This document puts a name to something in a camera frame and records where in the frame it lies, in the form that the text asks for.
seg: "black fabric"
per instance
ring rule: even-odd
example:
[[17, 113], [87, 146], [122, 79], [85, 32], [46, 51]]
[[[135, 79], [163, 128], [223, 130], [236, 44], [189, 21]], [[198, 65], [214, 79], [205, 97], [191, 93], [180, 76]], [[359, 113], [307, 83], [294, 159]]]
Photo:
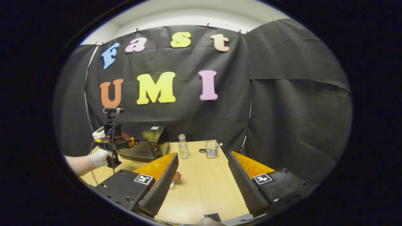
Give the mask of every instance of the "black fabric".
[[85, 77], [94, 45], [80, 45], [64, 64], [53, 96], [53, 125], [66, 156], [84, 156], [93, 140], [85, 103]]
[[[170, 45], [176, 32], [189, 32], [191, 44], [184, 48]], [[221, 33], [229, 38], [225, 42], [230, 50], [215, 49], [211, 35]], [[130, 41], [146, 37], [145, 49], [126, 53]], [[115, 61], [103, 69], [101, 54], [116, 42]], [[198, 71], [214, 70], [215, 92], [218, 99], [202, 101], [202, 80]], [[150, 74], [154, 83], [164, 72], [174, 72], [173, 103], [146, 105], [136, 103], [139, 98], [141, 74]], [[94, 129], [100, 128], [106, 114], [101, 103], [100, 84], [124, 80], [121, 85], [121, 102], [124, 114], [118, 121], [133, 126], [166, 126], [170, 142], [178, 142], [179, 134], [185, 134], [187, 141], [217, 140], [224, 144], [225, 152], [239, 151], [244, 141], [250, 110], [250, 81], [248, 80], [248, 48], [242, 36], [234, 31], [202, 26], [180, 25], [157, 27], [116, 38], [105, 43], [95, 54], [88, 70], [86, 95]], [[114, 99], [114, 85], [109, 87], [109, 99]]]
[[245, 39], [252, 93], [245, 155], [319, 184], [341, 158], [352, 124], [342, 68], [291, 19], [264, 24]]

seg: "table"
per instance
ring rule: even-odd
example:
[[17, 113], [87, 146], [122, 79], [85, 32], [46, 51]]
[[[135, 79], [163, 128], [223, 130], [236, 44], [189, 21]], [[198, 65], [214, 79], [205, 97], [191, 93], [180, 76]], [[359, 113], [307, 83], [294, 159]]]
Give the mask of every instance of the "table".
[[[206, 214], [218, 213], [222, 221], [248, 213], [242, 194], [228, 166], [228, 160], [221, 148], [217, 158], [207, 158], [200, 153], [205, 141], [187, 142], [189, 158], [179, 157], [177, 171], [182, 175], [175, 182], [175, 189], [169, 190], [155, 219], [180, 224], [196, 224]], [[170, 143], [170, 153], [178, 152], [178, 143]], [[119, 158], [122, 162], [115, 171], [133, 171], [146, 162]], [[113, 174], [112, 169], [101, 167], [94, 170], [98, 183]], [[81, 177], [88, 184], [96, 186], [91, 173]]]

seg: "small glass vial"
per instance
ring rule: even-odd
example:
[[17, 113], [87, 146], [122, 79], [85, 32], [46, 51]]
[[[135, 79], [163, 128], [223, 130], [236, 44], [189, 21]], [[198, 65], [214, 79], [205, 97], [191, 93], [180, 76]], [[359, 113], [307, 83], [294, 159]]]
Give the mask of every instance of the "small glass vial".
[[178, 136], [178, 153], [182, 159], [189, 158], [189, 146], [187, 145], [186, 136], [184, 134]]

